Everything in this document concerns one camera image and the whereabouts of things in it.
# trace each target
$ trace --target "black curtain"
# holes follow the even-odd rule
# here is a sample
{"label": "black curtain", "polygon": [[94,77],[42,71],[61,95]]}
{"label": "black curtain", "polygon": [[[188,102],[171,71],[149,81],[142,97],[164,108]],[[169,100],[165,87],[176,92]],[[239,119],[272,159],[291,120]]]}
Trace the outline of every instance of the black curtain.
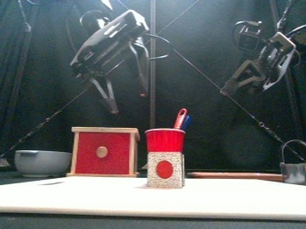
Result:
{"label": "black curtain", "polygon": [[[304,2],[297,1],[292,7],[295,16],[288,17],[287,31],[304,21],[303,13],[296,13],[304,9]],[[72,152],[73,126],[132,127],[141,135],[141,168],[146,158],[144,131],[149,128],[149,98],[137,95],[129,67],[121,64],[109,74],[118,114],[106,111],[93,89],[65,107],[84,90],[69,66],[74,51],[88,38],[78,23],[81,14],[73,0],[40,0],[37,4],[21,0],[20,3],[30,31],[25,30],[17,1],[2,0],[0,4],[1,153],[64,107],[13,151]],[[110,4],[113,18],[132,9],[150,25],[149,0],[112,0]],[[277,1],[279,13],[284,5],[285,1]],[[284,141],[301,138],[296,123],[301,115],[300,81],[296,91],[288,91],[281,80],[264,93],[239,92],[233,96],[239,106],[219,92],[241,61],[255,59],[260,51],[247,53],[237,49],[232,42],[232,25],[237,21],[261,21],[264,38],[272,37],[275,23],[269,7],[269,2],[260,0],[156,1],[156,33],[171,42],[176,52],[154,62],[154,127],[171,128],[176,112],[187,108],[192,118],[184,146],[189,171],[277,171],[279,143],[256,120]],[[142,39],[149,49],[149,38],[142,36]],[[168,52],[158,40],[154,51],[156,55]],[[295,96],[297,92],[296,106],[291,94]],[[5,154],[10,161],[13,151]]]}

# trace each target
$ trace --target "red plastic cup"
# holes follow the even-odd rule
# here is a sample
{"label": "red plastic cup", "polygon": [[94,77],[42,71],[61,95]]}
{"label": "red plastic cup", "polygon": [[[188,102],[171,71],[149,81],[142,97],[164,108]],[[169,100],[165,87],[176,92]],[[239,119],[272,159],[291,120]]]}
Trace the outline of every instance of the red plastic cup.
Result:
{"label": "red plastic cup", "polygon": [[183,152],[185,132],[177,129],[145,131],[148,152]]}

